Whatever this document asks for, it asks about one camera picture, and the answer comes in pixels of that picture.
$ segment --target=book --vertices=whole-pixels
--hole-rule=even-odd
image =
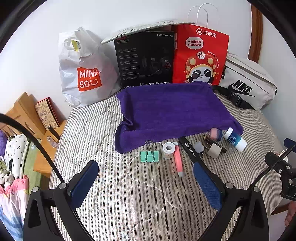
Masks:
[[[35,105],[35,109],[41,122],[47,130],[49,126],[52,126],[54,129],[59,128],[59,121],[52,108],[50,97],[47,97],[46,99],[39,101]]]

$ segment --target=white tape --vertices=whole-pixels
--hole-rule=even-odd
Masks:
[[[162,151],[163,158],[164,159],[170,159],[170,158],[172,158],[173,155],[174,155],[175,150],[176,150],[176,147],[175,147],[174,143],[172,143],[172,142],[166,142],[163,145],[163,151]]]

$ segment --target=nike waist bag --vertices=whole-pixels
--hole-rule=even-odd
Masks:
[[[219,86],[238,95],[255,110],[260,110],[276,95],[274,80],[265,69],[252,60],[231,53],[227,53]]]

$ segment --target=white plastic bag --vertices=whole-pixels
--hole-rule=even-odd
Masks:
[[[96,103],[120,89],[114,66],[90,31],[60,33],[59,53],[62,93],[70,106]]]

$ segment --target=purple towel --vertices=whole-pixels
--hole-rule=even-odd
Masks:
[[[4,134],[2,130],[0,130],[0,156],[4,158],[5,148],[8,137]]]
[[[162,84],[126,88],[117,94],[123,121],[115,134],[115,149],[127,153],[145,144],[197,133],[211,128],[243,127],[228,112],[209,84]]]

